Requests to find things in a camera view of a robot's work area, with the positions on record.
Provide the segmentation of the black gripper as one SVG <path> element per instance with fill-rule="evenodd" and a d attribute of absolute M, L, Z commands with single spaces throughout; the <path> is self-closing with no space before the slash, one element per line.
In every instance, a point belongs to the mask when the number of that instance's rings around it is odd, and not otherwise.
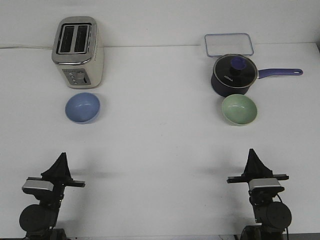
<path fill-rule="evenodd" d="M 54 164 L 41 173 L 41 177 L 28 177 L 26 180 L 42 180 L 51 182 L 53 191 L 43 192 L 33 195 L 37 200 L 62 200 L 64 198 L 65 187 L 84 188 L 85 182 L 73 180 L 68 166 L 67 153 L 62 152 Z"/>
<path fill-rule="evenodd" d="M 273 176 L 273 171 L 266 167 L 262 161 L 259 159 L 256 152 L 250 148 L 248 153 L 247 162 L 244 168 L 242 176 L 229 176 L 226 180 L 228 184 L 237 184 L 237 183 L 247 183 L 253 179 L 265 179 L 265 178 L 276 178 L 279 182 L 289 180 L 287 174 L 276 174 Z M 248 187 L 249 195 L 253 198 L 262 197 L 264 198 L 274 198 L 278 193 L 274 191 L 258 190 L 250 191 Z"/>

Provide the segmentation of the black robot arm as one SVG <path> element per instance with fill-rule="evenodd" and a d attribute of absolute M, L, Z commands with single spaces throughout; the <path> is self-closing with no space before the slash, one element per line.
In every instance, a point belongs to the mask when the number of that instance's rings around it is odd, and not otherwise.
<path fill-rule="evenodd" d="M 292 213 L 279 198 L 285 188 L 280 181 L 289 179 L 287 174 L 274 174 L 259 159 L 254 149 L 248 152 L 247 162 L 240 176 L 229 176 L 228 184 L 247 183 L 249 202 L 253 209 L 256 225 L 243 228 L 241 240 L 282 240 L 283 232 L 288 232 Z"/>
<path fill-rule="evenodd" d="M 66 187 L 83 188 L 85 182 L 72 178 L 65 152 L 41 173 L 41 177 L 26 179 L 22 191 L 39 201 L 27 206 L 20 214 L 19 225 L 26 232 L 26 240 L 68 239 L 63 228 L 55 228 Z"/>

